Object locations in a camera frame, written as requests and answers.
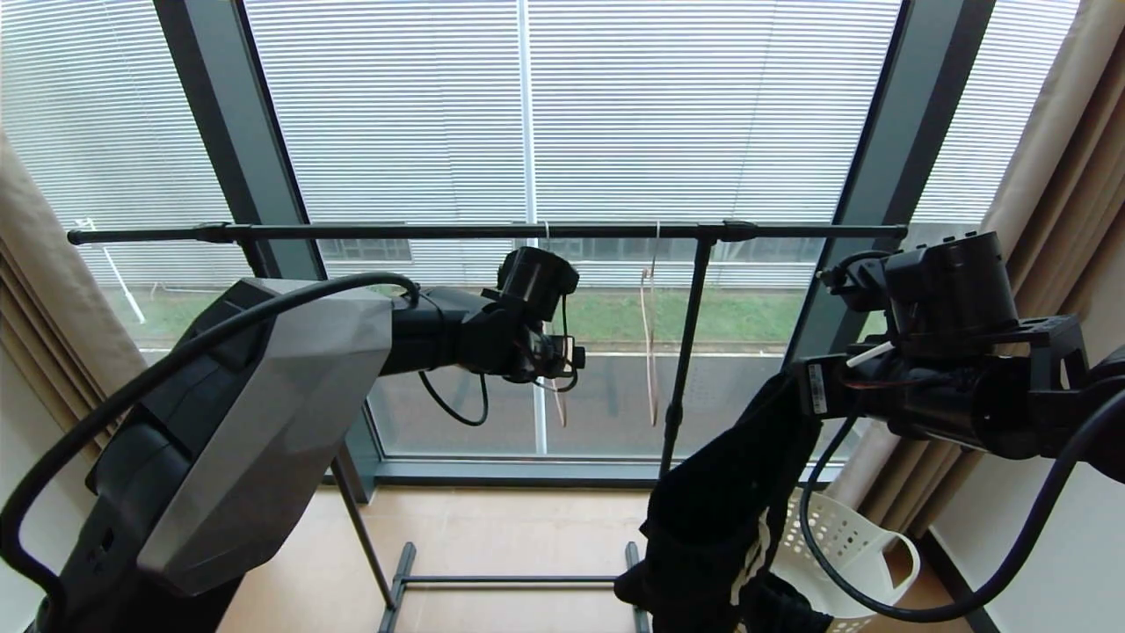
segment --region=brown curtain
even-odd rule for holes
[[[1107,269],[1125,265],[1123,29],[1125,2],[1080,6],[984,218],[982,228],[1000,236],[1020,316],[1084,316],[1104,292],[1120,293],[1104,286]],[[920,536],[981,458],[873,425],[829,494]]]
[[[64,431],[145,368],[2,130],[0,345]]]

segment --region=white plastic basket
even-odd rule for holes
[[[828,578],[812,558],[801,535],[796,516],[801,490],[789,499],[789,517],[777,555],[771,571],[809,598],[810,606],[832,616],[830,633],[858,631],[874,618],[874,613],[856,603]],[[817,545],[832,568],[856,589],[888,605],[902,598],[918,578],[921,559],[909,539],[871,523],[863,515],[822,495],[812,495],[809,501],[809,527],[817,537]],[[910,576],[899,585],[891,580],[883,550],[896,539],[910,552]]]

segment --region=baseboard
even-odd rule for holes
[[[937,539],[934,539],[934,535],[929,531],[918,541],[918,551],[921,552],[922,559],[934,570],[934,576],[945,586],[945,590],[950,593],[950,596],[954,600],[958,600],[972,593],[969,584],[965,582],[965,578],[961,576],[961,570],[957,569],[957,566],[953,564],[950,555],[945,553],[945,549],[942,548],[942,544],[937,542]],[[983,608],[966,615],[965,621],[969,622],[969,627],[973,630],[973,633],[1000,633],[996,623],[992,622],[992,618],[989,617],[988,612]]]

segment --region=green lawn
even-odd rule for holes
[[[209,292],[136,290],[145,315],[140,324],[124,292],[104,288],[114,310],[141,347],[169,347],[220,290]],[[700,344],[784,345],[801,309],[800,291],[749,291],[709,288],[703,293],[695,341]],[[687,291],[657,289],[648,304],[656,340],[676,343],[683,333]],[[582,343],[644,343],[640,295],[632,290],[582,289],[567,298],[569,332]],[[561,329],[556,311],[556,332]]]

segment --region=barcode label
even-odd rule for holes
[[[822,416],[828,413],[828,397],[825,396],[825,374],[820,365],[809,365],[809,395],[812,397],[812,413]]]

